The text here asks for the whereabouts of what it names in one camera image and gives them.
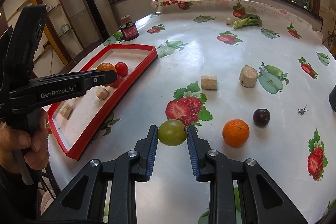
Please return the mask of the person's left hand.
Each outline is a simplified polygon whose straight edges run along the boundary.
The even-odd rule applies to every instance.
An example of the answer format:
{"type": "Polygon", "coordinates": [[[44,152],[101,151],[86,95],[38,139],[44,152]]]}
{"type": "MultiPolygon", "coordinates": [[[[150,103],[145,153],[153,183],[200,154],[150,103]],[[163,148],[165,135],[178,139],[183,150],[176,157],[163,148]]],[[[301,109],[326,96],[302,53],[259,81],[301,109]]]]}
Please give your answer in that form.
{"type": "Polygon", "coordinates": [[[33,170],[42,170],[49,161],[48,146],[45,110],[40,112],[39,124],[33,136],[22,130],[15,130],[4,123],[1,127],[1,167],[18,174],[20,170],[13,151],[28,148],[29,151],[25,154],[26,164],[33,170]]]}

